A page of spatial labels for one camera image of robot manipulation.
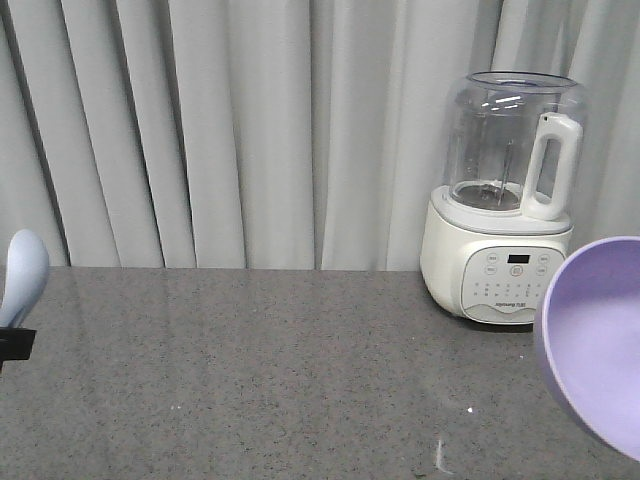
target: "black clip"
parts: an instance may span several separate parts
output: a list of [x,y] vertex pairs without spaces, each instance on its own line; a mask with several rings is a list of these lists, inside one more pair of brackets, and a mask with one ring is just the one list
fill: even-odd
[[29,360],[35,338],[36,330],[0,327],[0,372],[4,361]]

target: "purple bowl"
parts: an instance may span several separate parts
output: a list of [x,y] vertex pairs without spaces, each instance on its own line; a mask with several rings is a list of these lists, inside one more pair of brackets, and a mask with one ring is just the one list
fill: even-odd
[[534,337],[558,403],[640,460],[640,237],[606,238],[571,255],[536,311]]

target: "blender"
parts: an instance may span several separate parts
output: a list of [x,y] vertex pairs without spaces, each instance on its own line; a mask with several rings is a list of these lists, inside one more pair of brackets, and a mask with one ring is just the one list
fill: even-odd
[[571,238],[585,89],[565,77],[480,72],[458,81],[448,103],[446,172],[420,255],[425,283],[454,315],[532,323]]

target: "white appliance base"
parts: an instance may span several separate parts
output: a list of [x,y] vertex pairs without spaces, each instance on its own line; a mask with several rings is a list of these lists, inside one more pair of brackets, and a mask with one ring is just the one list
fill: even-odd
[[446,221],[429,202],[420,268],[445,310],[477,322],[522,325],[564,261],[572,229],[546,235],[494,235]]

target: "blender jar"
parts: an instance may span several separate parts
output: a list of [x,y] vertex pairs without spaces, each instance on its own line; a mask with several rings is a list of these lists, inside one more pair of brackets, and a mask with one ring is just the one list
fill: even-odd
[[[483,210],[520,209],[539,122],[546,119],[543,114],[559,114],[556,117],[583,127],[585,97],[584,87],[552,75],[481,72],[460,80],[449,102],[445,183],[450,197]],[[560,145],[551,136],[542,148],[533,190],[544,204],[554,191]]]

